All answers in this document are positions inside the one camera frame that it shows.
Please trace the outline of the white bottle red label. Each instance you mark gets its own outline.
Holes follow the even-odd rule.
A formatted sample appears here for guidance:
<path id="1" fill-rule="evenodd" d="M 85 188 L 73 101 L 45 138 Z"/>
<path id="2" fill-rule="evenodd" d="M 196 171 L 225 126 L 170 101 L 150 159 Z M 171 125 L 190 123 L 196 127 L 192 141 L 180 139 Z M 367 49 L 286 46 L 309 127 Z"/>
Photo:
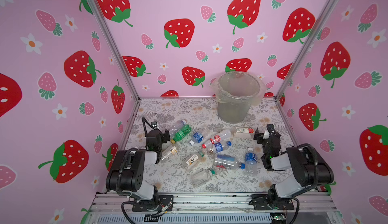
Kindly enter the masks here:
<path id="1" fill-rule="evenodd" d="M 234 138 L 253 139 L 255 130 L 247 127 L 232 127 L 231 133 Z"/>

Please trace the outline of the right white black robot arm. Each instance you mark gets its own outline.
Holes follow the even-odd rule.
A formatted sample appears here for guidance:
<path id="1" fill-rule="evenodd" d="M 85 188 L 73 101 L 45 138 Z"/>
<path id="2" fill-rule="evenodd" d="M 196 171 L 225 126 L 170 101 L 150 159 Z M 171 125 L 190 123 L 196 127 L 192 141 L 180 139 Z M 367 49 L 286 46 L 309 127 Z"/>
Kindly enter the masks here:
<path id="1" fill-rule="evenodd" d="M 249 204 L 255 210 L 293 210 L 296 197 L 334 182 L 333 171 L 313 146 L 302 144 L 281 152 L 280 138 L 274 125 L 267 125 L 263 133 L 258 129 L 254 132 L 254 140 L 262 145 L 264 168 L 274 172 L 292 170 L 292 175 L 271 185 L 266 195 L 252 195 Z"/>

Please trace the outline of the crushed clear bottle blue cap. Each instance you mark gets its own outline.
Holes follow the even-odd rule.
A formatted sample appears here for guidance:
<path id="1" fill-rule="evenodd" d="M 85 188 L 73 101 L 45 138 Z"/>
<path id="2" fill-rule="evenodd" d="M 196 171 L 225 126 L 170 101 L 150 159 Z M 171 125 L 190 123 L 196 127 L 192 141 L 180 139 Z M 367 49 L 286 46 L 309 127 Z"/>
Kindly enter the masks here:
<path id="1" fill-rule="evenodd" d="M 216 154 L 213 165 L 229 170 L 245 169 L 244 163 L 237 161 L 236 158 L 232 156 L 223 154 Z"/>

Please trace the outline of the clear bottle green neck label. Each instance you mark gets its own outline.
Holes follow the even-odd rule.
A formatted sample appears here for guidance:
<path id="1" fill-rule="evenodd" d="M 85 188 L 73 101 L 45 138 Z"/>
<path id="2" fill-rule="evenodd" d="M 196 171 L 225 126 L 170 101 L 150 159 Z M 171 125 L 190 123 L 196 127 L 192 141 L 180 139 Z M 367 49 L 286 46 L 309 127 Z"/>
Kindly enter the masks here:
<path id="1" fill-rule="evenodd" d="M 208 169 L 201 170 L 197 173 L 194 173 L 191 176 L 191 184 L 197 188 L 207 182 L 209 182 L 213 176 L 216 176 L 219 174 L 219 169 L 218 167 L 211 167 Z"/>

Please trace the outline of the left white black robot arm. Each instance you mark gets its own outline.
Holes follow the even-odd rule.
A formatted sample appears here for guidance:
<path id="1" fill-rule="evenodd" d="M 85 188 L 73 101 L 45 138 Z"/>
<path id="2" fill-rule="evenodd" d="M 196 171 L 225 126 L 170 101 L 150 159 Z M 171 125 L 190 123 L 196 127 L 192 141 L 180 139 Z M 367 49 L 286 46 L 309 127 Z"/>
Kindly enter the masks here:
<path id="1" fill-rule="evenodd" d="M 144 178 L 144 168 L 160 162 L 162 145 L 170 140 L 168 130 L 164 132 L 154 129 L 145 136 L 145 148 L 119 150 L 112 145 L 106 159 L 108 176 L 106 189 L 115 191 L 119 196 L 133 198 L 123 205 L 131 205 L 133 212 L 155 211 L 164 214 L 172 209 L 173 196 L 159 195 L 155 185 L 147 183 Z"/>

